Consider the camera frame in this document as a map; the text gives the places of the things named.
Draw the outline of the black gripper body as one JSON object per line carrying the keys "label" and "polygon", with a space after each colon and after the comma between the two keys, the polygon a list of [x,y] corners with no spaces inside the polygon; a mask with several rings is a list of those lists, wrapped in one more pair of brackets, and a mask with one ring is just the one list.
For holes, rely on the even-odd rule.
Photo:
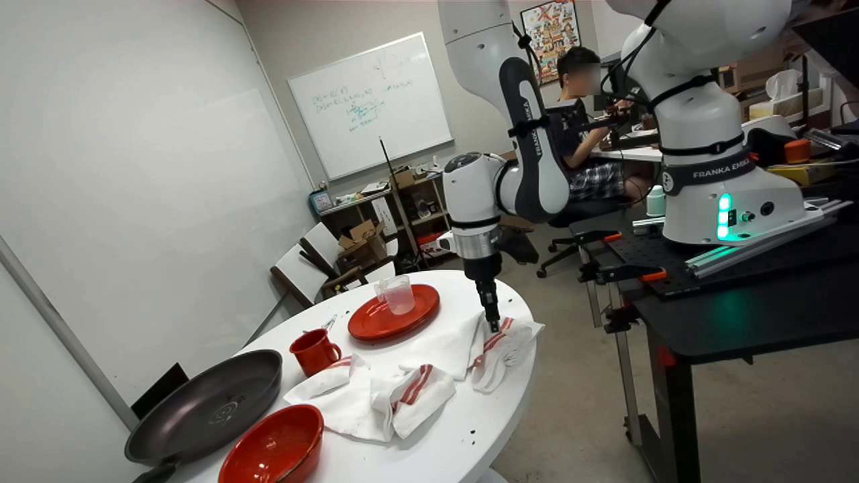
{"label": "black gripper body", "polygon": [[483,307],[493,307],[497,303],[497,276],[500,276],[500,272],[503,272],[503,257],[500,256],[489,256],[489,257],[464,264],[464,276],[474,282],[474,291],[477,291]]}

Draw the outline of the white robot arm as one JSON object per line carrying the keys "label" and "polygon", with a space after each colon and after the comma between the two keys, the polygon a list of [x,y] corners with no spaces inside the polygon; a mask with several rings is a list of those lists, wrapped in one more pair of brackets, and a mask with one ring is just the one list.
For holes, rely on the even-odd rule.
{"label": "white robot arm", "polygon": [[472,150],[442,169],[449,245],[474,282],[485,322],[500,331],[497,276],[503,256],[534,264],[527,237],[500,225],[503,216],[546,223],[568,206],[564,155],[552,146],[556,121],[546,114],[527,41],[508,0],[438,0],[450,71],[468,95],[489,103],[512,161]]}

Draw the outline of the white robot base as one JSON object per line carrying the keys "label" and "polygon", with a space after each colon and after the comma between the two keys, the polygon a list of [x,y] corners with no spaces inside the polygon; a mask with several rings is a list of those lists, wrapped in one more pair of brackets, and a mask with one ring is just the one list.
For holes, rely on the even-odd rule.
{"label": "white robot base", "polygon": [[795,184],[748,161],[743,115],[711,76],[772,43],[791,0],[607,0],[636,17],[627,76],[646,95],[664,153],[665,225],[674,245],[735,245],[798,221]]}

